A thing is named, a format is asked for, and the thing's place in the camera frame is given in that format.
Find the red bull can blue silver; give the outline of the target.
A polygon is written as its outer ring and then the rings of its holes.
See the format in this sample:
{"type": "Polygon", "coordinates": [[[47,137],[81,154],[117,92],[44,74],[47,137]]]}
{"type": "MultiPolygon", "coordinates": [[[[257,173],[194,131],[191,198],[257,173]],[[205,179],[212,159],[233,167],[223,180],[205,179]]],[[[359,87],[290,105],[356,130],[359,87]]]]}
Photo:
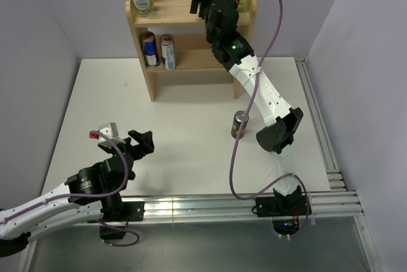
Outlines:
{"type": "Polygon", "coordinates": [[[168,71],[174,70],[176,68],[176,53],[174,38],[171,34],[160,36],[160,48],[164,68],[168,71]]]}

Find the red bull can red tab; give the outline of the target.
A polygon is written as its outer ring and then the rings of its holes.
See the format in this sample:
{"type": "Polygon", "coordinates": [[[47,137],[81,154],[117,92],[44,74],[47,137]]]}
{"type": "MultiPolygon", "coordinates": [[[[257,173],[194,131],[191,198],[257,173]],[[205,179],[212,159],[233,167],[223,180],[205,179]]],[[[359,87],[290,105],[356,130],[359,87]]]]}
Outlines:
{"type": "Polygon", "coordinates": [[[146,65],[149,67],[157,67],[160,64],[160,60],[156,47],[155,35],[150,31],[143,32],[140,35],[140,41],[146,65]]]}

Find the black yellow can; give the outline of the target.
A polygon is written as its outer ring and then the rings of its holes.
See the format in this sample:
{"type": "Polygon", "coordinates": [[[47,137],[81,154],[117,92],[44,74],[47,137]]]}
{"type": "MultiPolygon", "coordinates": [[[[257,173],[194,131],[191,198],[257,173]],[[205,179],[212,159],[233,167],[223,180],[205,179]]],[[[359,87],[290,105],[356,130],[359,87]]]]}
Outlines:
{"type": "Polygon", "coordinates": [[[243,111],[243,110],[239,110],[234,114],[233,123],[231,126],[231,136],[234,139],[237,138],[238,131],[240,128],[242,128],[242,131],[240,133],[240,138],[242,138],[245,134],[245,130],[246,130],[247,124],[249,122],[249,116],[246,118],[245,121],[244,121],[244,118],[245,118],[245,111],[243,111]]]}

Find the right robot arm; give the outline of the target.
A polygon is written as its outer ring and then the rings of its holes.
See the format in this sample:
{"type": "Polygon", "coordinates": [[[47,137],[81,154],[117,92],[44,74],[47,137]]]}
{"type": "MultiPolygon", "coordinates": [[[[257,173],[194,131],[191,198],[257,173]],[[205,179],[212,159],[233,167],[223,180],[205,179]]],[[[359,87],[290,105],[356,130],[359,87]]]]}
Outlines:
{"type": "Polygon", "coordinates": [[[293,108],[261,70],[261,62],[237,30],[235,0],[191,0],[190,12],[205,21],[206,40],[215,59],[244,87],[256,105],[265,127],[256,134],[261,148],[281,154],[294,140],[303,111],[293,108]]]}

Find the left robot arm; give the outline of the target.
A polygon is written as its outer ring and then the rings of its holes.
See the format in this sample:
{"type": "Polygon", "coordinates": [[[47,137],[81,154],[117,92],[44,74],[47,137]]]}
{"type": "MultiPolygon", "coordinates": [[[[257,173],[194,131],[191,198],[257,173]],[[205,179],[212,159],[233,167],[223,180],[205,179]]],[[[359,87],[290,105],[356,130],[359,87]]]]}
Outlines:
{"type": "Polygon", "coordinates": [[[90,131],[89,137],[110,158],[82,168],[49,193],[2,210],[1,257],[15,255],[57,229],[83,222],[106,228],[109,222],[124,219],[120,193],[135,179],[134,162],[154,152],[153,133],[131,130],[122,139],[115,124],[108,123],[90,131]]]}

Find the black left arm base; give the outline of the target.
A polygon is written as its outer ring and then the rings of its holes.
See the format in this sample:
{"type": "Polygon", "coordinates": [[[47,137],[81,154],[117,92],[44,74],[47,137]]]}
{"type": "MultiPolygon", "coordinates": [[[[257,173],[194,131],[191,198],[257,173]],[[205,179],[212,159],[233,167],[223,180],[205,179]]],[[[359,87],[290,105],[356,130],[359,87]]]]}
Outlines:
{"type": "Polygon", "coordinates": [[[123,209],[113,220],[98,220],[99,236],[102,243],[110,247],[130,247],[137,244],[140,236],[129,228],[129,224],[130,222],[141,222],[143,220],[144,206],[143,201],[124,202],[123,209]],[[135,240],[128,243],[118,243],[126,234],[134,235],[135,240]]]}

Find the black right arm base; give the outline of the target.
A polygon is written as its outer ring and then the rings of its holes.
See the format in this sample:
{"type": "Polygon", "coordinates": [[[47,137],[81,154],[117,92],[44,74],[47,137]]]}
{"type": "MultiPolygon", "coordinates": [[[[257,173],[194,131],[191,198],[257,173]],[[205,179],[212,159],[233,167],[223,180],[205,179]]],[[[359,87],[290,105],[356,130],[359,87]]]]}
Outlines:
{"type": "Polygon", "coordinates": [[[308,198],[301,191],[295,191],[290,195],[282,196],[275,193],[274,196],[264,196],[255,199],[255,206],[251,212],[257,217],[283,217],[273,221],[273,229],[277,236],[285,236],[287,239],[297,235],[301,226],[312,213],[308,198]]]}

